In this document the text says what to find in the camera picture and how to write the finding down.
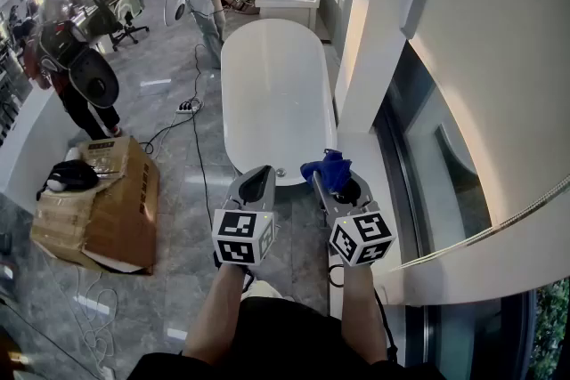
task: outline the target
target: white bathtub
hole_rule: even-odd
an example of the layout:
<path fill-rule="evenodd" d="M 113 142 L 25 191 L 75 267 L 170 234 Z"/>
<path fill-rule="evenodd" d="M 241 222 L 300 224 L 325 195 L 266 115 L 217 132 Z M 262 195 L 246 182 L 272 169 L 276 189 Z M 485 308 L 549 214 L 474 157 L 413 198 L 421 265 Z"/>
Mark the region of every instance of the white bathtub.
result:
<path fill-rule="evenodd" d="M 257 20 L 232 33 L 222 99 L 225 148 L 242 173 L 271 165 L 277 185 L 299 184 L 301 165 L 337 147 L 322 44 L 296 22 Z"/>

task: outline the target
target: gray pants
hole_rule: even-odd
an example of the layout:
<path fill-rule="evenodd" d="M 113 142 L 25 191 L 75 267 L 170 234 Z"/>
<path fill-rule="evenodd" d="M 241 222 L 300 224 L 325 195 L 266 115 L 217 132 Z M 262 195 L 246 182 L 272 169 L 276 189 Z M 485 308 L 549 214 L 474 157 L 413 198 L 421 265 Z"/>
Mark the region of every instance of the gray pants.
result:
<path fill-rule="evenodd" d="M 204 36 L 204 45 L 212 57 L 213 67 L 220 69 L 222 67 L 221 59 L 222 46 L 224 45 L 225 16 L 222 11 L 221 0 L 212 0 L 212 4 L 214 4 L 214 14 L 204 16 L 194 12 L 192 15 Z"/>

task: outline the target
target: blue cloth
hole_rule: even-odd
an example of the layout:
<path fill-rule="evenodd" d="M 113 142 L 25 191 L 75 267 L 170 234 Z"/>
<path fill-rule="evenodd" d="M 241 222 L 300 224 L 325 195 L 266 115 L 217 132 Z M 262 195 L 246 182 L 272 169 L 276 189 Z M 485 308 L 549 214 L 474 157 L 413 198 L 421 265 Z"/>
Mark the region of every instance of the blue cloth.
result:
<path fill-rule="evenodd" d="M 305 163 L 301 166 L 301 174 L 309 185 L 313 186 L 313 172 L 321 173 L 322 184 L 330 193 L 339 193 L 350 181 L 351 160 L 342 158 L 342 152 L 325 149 L 325 157 L 320 162 Z"/>

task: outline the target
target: office chair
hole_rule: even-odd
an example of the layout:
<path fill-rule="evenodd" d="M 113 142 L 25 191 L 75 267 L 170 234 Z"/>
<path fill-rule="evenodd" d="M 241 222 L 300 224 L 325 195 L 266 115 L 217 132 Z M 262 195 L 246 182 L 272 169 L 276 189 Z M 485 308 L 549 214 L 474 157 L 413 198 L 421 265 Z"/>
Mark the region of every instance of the office chair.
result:
<path fill-rule="evenodd" d="M 143 12 L 143 0 L 119 0 L 117 2 L 115 12 L 113 12 L 109 6 L 105 4 L 105 1 L 93 1 L 99 9 L 102 20 L 101 26 L 103 33 L 109 35 L 110 41 L 113 45 L 113 51 L 118 50 L 117 44 L 119 44 L 126 37 L 131 38 L 134 44 L 139 43 L 138 40 L 131 35 L 134 32 L 138 32 L 139 30 L 143 29 L 145 29 L 147 32 L 150 31 L 150 29 L 146 26 L 136 28 L 131 22 L 134 17 Z"/>

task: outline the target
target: white sink counter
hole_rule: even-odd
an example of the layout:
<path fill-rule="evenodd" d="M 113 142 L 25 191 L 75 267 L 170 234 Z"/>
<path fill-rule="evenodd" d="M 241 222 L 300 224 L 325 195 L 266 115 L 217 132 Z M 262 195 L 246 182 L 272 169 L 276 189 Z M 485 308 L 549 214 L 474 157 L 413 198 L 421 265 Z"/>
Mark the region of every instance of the white sink counter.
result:
<path fill-rule="evenodd" d="M 321 0 L 256 0 L 261 19 L 292 20 L 313 32 L 320 4 Z"/>

